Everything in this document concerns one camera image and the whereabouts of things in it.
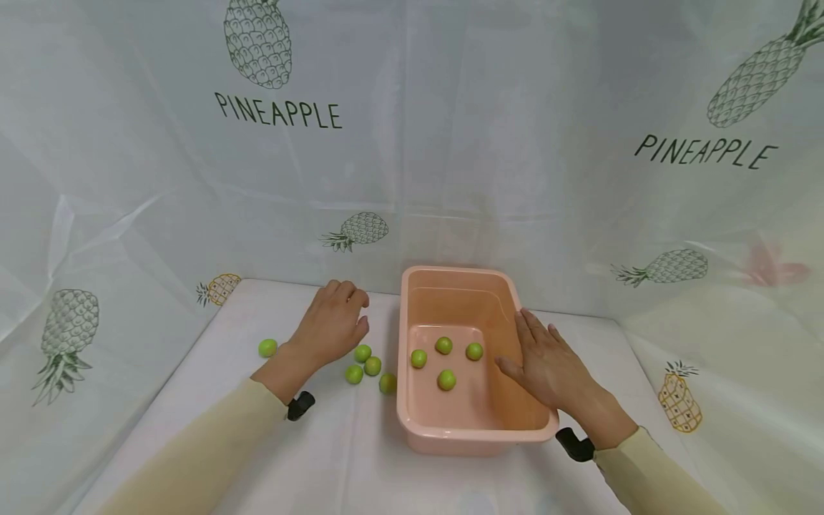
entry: plastic tub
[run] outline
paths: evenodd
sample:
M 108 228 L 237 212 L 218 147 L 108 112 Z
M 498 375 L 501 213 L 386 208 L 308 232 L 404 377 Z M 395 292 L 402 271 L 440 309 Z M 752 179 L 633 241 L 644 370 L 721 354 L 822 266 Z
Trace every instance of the plastic tub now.
M 416 266 L 400 289 L 397 409 L 407 442 L 417 452 L 493 456 L 515 443 L 544 442 L 555 435 L 558 412 L 504 376 L 497 356 L 522 362 L 515 330 L 521 308 L 512 281 L 494 270 Z M 441 336 L 452 339 L 446 356 L 435 350 Z M 484 356 L 474 362 L 466 346 L 478 342 Z M 412 368 L 410 355 L 423 349 L 428 361 Z M 450 368 L 451 391 L 438 388 L 438 374 Z

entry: sleeve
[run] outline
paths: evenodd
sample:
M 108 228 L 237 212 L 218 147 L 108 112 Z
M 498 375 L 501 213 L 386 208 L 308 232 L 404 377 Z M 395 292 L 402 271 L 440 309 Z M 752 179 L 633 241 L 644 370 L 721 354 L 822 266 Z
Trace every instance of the sleeve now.
M 246 379 L 120 486 L 98 515 L 208 515 L 286 413 L 278 397 Z
M 726 515 L 727 512 L 639 428 L 595 463 L 632 515 Z

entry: backdrop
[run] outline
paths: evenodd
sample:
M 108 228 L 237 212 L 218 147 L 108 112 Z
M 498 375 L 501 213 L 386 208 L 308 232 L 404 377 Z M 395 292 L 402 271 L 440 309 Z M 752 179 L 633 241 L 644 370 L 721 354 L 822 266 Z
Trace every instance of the backdrop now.
M 70 513 L 240 278 L 439 263 L 615 318 L 731 513 L 819 513 L 822 11 L 3 0 L 4 506 Z

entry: pineapple illustration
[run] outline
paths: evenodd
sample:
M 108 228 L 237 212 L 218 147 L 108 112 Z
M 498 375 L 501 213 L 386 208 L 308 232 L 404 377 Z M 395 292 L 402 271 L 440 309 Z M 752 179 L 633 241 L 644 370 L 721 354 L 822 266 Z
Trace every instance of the pineapple illustration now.
M 798 71 L 807 49 L 824 41 L 823 17 L 819 0 L 803 0 L 793 29 L 758 49 L 724 81 L 707 106 L 709 122 L 729 127 L 764 105 Z
M 211 302 L 215 306 L 222 306 L 229 295 L 235 290 L 235 286 L 241 281 L 240 276 L 235 274 L 221 274 L 212 279 L 206 286 L 201 283 L 197 287 L 198 304 L 206 307 Z
M 37 372 L 42 374 L 40 380 L 31 388 L 41 386 L 33 406 L 43 399 L 51 404 L 63 390 L 74 392 L 74 383 L 83 380 L 80 370 L 91 368 L 77 354 L 91 343 L 99 320 L 100 308 L 93 293 L 59 290 L 54 294 L 40 342 L 47 361 Z
M 243 77 L 279 89 L 292 73 L 292 40 L 278 0 L 230 0 L 223 22 L 232 64 Z
M 628 269 L 624 266 L 619 269 L 612 265 L 612 273 L 616 281 L 632 284 L 637 288 L 644 280 L 654 283 L 680 283 L 692 279 L 701 279 L 709 268 L 707 258 L 695 250 L 680 249 L 664 252 L 645 269 Z
M 338 250 L 351 252 L 353 244 L 374 243 L 387 234 L 389 234 L 389 226 L 383 218 L 375 213 L 358 213 L 340 226 L 340 232 L 326 234 L 321 241 L 324 242 L 323 246 L 330 246 L 335 249 L 335 252 Z
M 704 419 L 701 408 L 686 385 L 687 377 L 697 375 L 698 369 L 695 367 L 680 361 L 674 364 L 667 362 L 667 375 L 658 392 L 658 402 L 664 408 L 670 424 L 682 433 L 692 433 Z

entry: small green ball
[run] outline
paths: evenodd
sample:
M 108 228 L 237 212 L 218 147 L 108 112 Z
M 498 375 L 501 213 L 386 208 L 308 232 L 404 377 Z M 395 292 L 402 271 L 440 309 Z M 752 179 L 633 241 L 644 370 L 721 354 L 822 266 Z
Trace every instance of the small green ball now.
M 413 350 L 412 351 L 412 366 L 415 368 L 423 368 L 426 364 L 426 351 L 425 350 Z
M 376 356 L 367 359 L 363 365 L 363 370 L 370 376 L 376 376 L 381 373 L 381 359 Z
M 360 344 L 355 347 L 355 361 L 363 363 L 372 356 L 372 349 L 368 345 Z
M 262 358 L 271 358 L 278 350 L 278 342 L 271 338 L 267 338 L 258 344 L 258 354 Z
M 398 389 L 398 378 L 394 374 L 383 374 L 378 385 L 382 394 L 390 396 Z
M 450 391 L 455 387 L 456 383 L 457 379 L 455 378 L 455 374 L 452 373 L 452 370 L 447 368 L 438 374 L 438 387 L 441 390 Z
M 484 356 L 484 348 L 478 342 L 466 346 L 466 356 L 472 361 L 478 361 Z
M 435 349 L 441 354 L 449 354 L 452 352 L 452 340 L 446 336 L 441 336 L 438 338 L 438 341 L 435 342 Z
M 352 385 L 357 385 L 363 379 L 363 369 L 358 365 L 350 365 L 346 369 L 346 382 Z

